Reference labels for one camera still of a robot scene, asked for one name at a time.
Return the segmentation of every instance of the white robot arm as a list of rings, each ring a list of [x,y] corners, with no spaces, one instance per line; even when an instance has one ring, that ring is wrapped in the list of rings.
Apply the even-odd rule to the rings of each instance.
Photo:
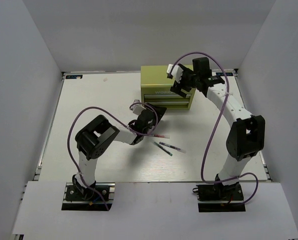
[[[143,140],[143,134],[149,133],[150,129],[159,123],[166,108],[153,106],[151,104],[147,105],[149,105],[150,109],[140,105],[133,105],[130,109],[134,114],[138,115],[138,118],[129,122],[128,127],[141,135],[126,129],[123,126],[113,126],[103,115],[98,115],[77,133],[75,140],[79,152],[79,168],[81,173],[78,172],[73,175],[72,182],[84,199],[89,199],[93,192],[84,185],[80,174],[82,174],[83,179],[88,186],[96,189],[94,173],[97,161],[109,145],[113,141],[135,145]],[[156,119],[156,115],[151,109],[155,110],[158,119]]]
[[[224,80],[220,76],[212,76],[207,57],[193,59],[193,70],[178,64],[171,73],[172,66],[170,64],[167,68],[168,78],[175,77],[170,91],[186,97],[186,93],[182,90],[189,92],[192,88],[196,88],[221,110],[228,93]],[[263,149],[265,134],[264,118],[261,115],[252,115],[231,94],[228,96],[223,116],[231,127],[226,141],[228,157],[215,180],[237,178],[215,184],[220,191],[219,196],[227,196],[224,193],[234,191],[245,165]]]

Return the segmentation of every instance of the white wall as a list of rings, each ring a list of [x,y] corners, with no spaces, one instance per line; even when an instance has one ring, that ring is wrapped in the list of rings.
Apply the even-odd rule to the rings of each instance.
[[[238,68],[275,2],[23,1],[63,72],[140,70],[194,50]]]
[[[277,0],[239,70],[247,107],[266,119],[264,157],[298,228],[298,0]]]
[[[0,0],[0,240],[9,239],[61,72],[21,0]]]

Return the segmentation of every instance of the purple cable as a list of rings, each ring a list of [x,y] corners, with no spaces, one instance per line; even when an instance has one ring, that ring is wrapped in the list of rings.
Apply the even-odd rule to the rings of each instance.
[[[224,71],[223,67],[221,66],[221,64],[220,64],[218,61],[216,61],[212,56],[208,55],[207,53],[201,52],[201,51],[195,51],[195,52],[193,51],[193,52],[189,52],[189,53],[184,54],[184,55],[182,55],[181,57],[179,57],[179,58],[175,61],[175,63],[173,64],[173,66],[172,66],[172,68],[171,68],[171,70],[170,70],[170,73],[172,73],[172,70],[173,70],[174,66],[175,66],[181,59],[183,59],[184,57],[186,57],[186,56],[188,56],[188,55],[192,55],[192,54],[201,54],[201,55],[207,56],[208,58],[212,59],[212,60],[216,63],[216,65],[221,69],[221,71],[223,72],[223,75],[224,75],[224,77],[225,77],[225,81],[226,81],[226,84],[227,84],[227,94],[225,95],[225,98],[224,98],[224,101],[223,101],[223,105],[222,105],[221,110],[220,110],[220,114],[219,114],[219,116],[218,116],[218,119],[217,119],[216,122],[215,122],[215,125],[214,125],[214,127],[213,127],[211,136],[210,136],[209,141],[208,141],[208,144],[207,144],[207,146],[206,146],[206,148],[205,148],[205,151],[204,151],[203,160],[202,160],[202,166],[201,166],[201,179],[202,179],[202,181],[203,181],[204,183],[206,183],[206,184],[220,184],[220,183],[224,183],[224,182],[227,182],[227,181],[230,181],[230,180],[234,180],[234,179],[242,178],[242,177],[244,177],[244,176],[246,176],[246,175],[252,175],[252,176],[254,176],[254,177],[255,177],[255,180],[256,180],[256,187],[255,187],[255,190],[254,190],[253,194],[252,194],[247,200],[245,200],[244,202],[240,203],[240,204],[245,204],[245,203],[247,203],[248,201],[250,201],[250,200],[254,197],[255,193],[256,193],[257,190],[258,190],[259,180],[258,180],[257,176],[256,176],[254,173],[252,173],[252,172],[247,172],[247,173],[244,173],[244,174],[242,174],[242,175],[240,175],[240,176],[234,176],[234,177],[230,177],[230,178],[228,178],[228,179],[224,179],[224,180],[220,180],[220,181],[207,181],[207,180],[204,179],[204,176],[203,176],[204,173],[203,173],[203,172],[204,172],[205,161],[206,161],[207,154],[208,154],[209,148],[210,148],[210,146],[211,146],[211,142],[212,142],[212,140],[213,140],[215,131],[216,131],[218,125],[219,125],[221,116],[223,115],[223,112],[224,112],[224,109],[225,109],[225,105],[226,105],[226,103],[227,103],[227,101],[228,101],[228,97],[229,97],[229,94],[228,94],[228,93],[230,92],[230,84],[229,84],[228,76],[227,76],[227,74],[225,73],[225,71]]]
[[[97,191],[96,189],[91,188],[91,187],[85,182],[85,180],[84,180],[84,178],[83,178],[83,176],[82,176],[82,174],[81,174],[81,169],[80,169],[79,165],[77,164],[77,162],[74,160],[74,157],[73,157],[72,152],[71,152],[71,149],[70,149],[70,138],[71,138],[71,134],[72,134],[74,125],[75,125],[76,122],[78,121],[79,117],[80,117],[85,111],[87,111],[87,110],[89,110],[89,109],[97,109],[97,110],[103,111],[103,112],[105,112],[106,114],[108,114],[110,117],[112,117],[112,118],[113,118],[114,120],[116,120],[118,123],[120,123],[122,126],[124,126],[125,128],[129,129],[131,132],[136,133],[137,135],[141,135],[141,136],[149,136],[149,135],[155,130],[155,128],[156,128],[156,126],[157,126],[157,122],[159,121],[158,114],[156,113],[156,111],[155,111],[151,106],[149,106],[149,105],[147,105],[147,104],[145,104],[145,103],[142,103],[142,102],[136,102],[136,103],[135,103],[135,102],[134,102],[130,107],[132,107],[132,106],[134,106],[134,105],[144,105],[144,106],[146,106],[147,108],[149,108],[152,112],[154,112],[154,115],[155,115],[155,117],[156,117],[156,124],[155,124],[154,127],[151,129],[151,131],[149,131],[147,134],[146,134],[146,133],[143,133],[143,134],[142,134],[142,133],[140,133],[140,132],[137,132],[137,131],[135,131],[135,130],[129,128],[127,125],[125,125],[123,122],[121,122],[121,121],[120,121],[119,119],[117,119],[115,116],[113,116],[111,113],[109,113],[108,111],[104,110],[103,108],[100,108],[100,107],[97,107],[97,106],[95,106],[95,107],[94,107],[94,106],[91,106],[91,107],[89,106],[89,107],[83,109],[81,112],[79,112],[79,114],[75,117],[75,119],[74,119],[74,121],[73,121],[73,123],[72,123],[72,125],[71,125],[71,127],[70,127],[70,130],[69,130],[69,134],[68,134],[68,138],[67,138],[67,148],[68,148],[68,152],[69,152],[70,158],[71,158],[71,160],[73,161],[73,163],[74,163],[74,165],[76,166],[76,168],[78,169],[78,172],[79,172],[79,174],[80,174],[81,181],[83,182],[83,184],[84,184],[88,189],[94,191],[96,194],[99,195],[99,197],[102,199],[102,201],[103,201],[103,203],[104,203],[105,208],[107,209],[107,211],[109,211],[109,207],[108,207],[107,203],[105,202],[105,200],[104,200],[102,194],[101,194],[99,191]]]

